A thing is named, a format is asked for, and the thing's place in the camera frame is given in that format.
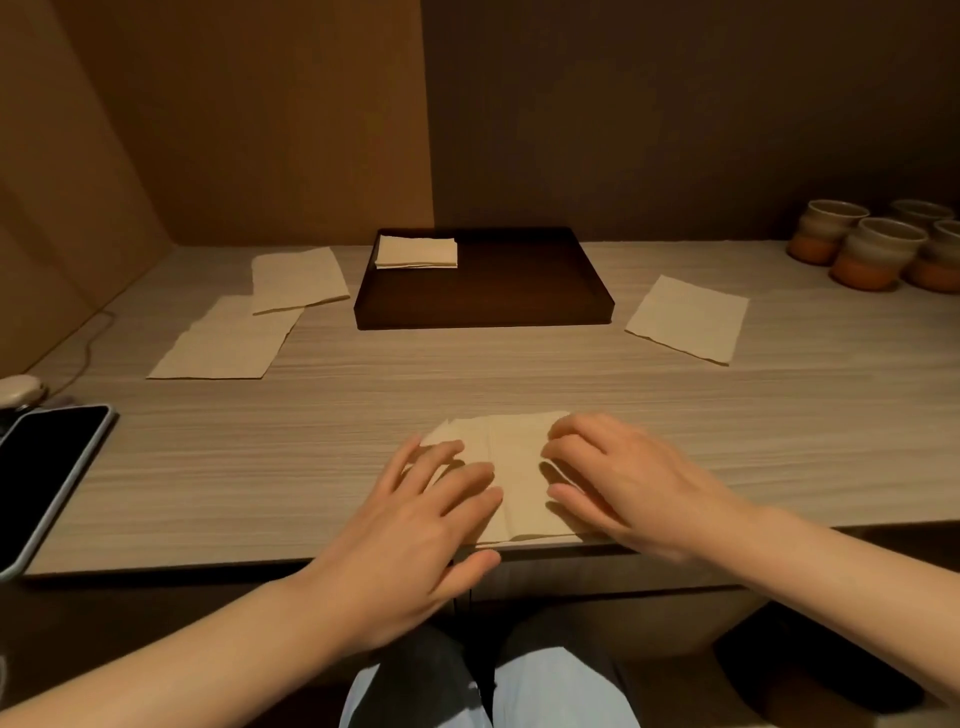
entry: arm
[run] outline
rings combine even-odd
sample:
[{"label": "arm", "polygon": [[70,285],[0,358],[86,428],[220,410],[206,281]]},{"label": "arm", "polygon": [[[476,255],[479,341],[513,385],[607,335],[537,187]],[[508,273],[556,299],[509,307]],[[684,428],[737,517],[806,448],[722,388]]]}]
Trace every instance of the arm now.
[{"label": "arm", "polygon": [[0,728],[226,728],[251,718],[340,657],[386,644],[499,563],[456,548],[499,506],[490,464],[424,492],[461,449],[409,440],[344,532],[302,571],[179,632],[3,713]]},{"label": "arm", "polygon": [[624,546],[710,561],[960,695],[960,574],[752,505],[609,415],[562,418],[543,455],[583,477],[550,495]]}]

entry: wooden tray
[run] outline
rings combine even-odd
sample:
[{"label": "wooden tray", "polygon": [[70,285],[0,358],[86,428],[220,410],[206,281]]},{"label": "wooden tray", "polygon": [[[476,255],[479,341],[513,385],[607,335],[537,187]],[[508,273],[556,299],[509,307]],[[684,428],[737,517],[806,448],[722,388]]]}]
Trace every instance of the wooden tray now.
[{"label": "wooden tray", "polygon": [[[457,268],[379,270],[380,235],[453,237]],[[608,324],[613,298],[570,228],[384,229],[353,313],[361,330]]]}]

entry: wall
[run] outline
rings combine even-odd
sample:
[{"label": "wall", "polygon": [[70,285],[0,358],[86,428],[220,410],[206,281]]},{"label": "wall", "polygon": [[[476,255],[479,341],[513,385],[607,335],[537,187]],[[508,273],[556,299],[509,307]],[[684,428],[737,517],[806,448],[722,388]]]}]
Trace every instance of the wall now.
[{"label": "wall", "polygon": [[0,0],[0,376],[170,248],[46,0]]},{"label": "wall", "polygon": [[177,242],[432,226],[418,0],[54,0]]},{"label": "wall", "polygon": [[960,200],[956,0],[423,0],[438,225],[785,235]]}]

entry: ceramic cup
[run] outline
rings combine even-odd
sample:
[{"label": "ceramic cup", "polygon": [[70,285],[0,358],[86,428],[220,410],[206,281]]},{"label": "ceramic cup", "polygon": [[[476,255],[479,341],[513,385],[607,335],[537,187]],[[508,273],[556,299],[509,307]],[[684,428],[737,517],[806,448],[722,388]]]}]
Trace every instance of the ceramic cup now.
[{"label": "ceramic cup", "polygon": [[869,214],[869,209],[853,203],[812,200],[807,203],[786,251],[804,263],[830,265],[847,233]]},{"label": "ceramic cup", "polygon": [[960,293],[960,221],[940,220],[917,257],[903,271],[914,285],[937,293]]},{"label": "ceramic cup", "polygon": [[879,291],[890,286],[927,241],[926,231],[885,217],[857,223],[837,256],[830,275],[850,288]]},{"label": "ceramic cup", "polygon": [[937,205],[926,200],[894,200],[890,204],[890,216],[933,232],[934,223],[952,220],[956,213],[946,205]]}]

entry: leg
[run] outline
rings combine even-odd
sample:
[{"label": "leg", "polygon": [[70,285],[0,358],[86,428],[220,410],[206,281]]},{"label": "leg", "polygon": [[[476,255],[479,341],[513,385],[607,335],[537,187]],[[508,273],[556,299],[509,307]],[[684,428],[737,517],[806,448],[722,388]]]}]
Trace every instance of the leg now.
[{"label": "leg", "polygon": [[491,728],[460,645],[424,625],[385,647],[350,686],[340,728]]},{"label": "leg", "polygon": [[610,656],[549,612],[510,636],[495,681],[496,728],[639,728]]}]

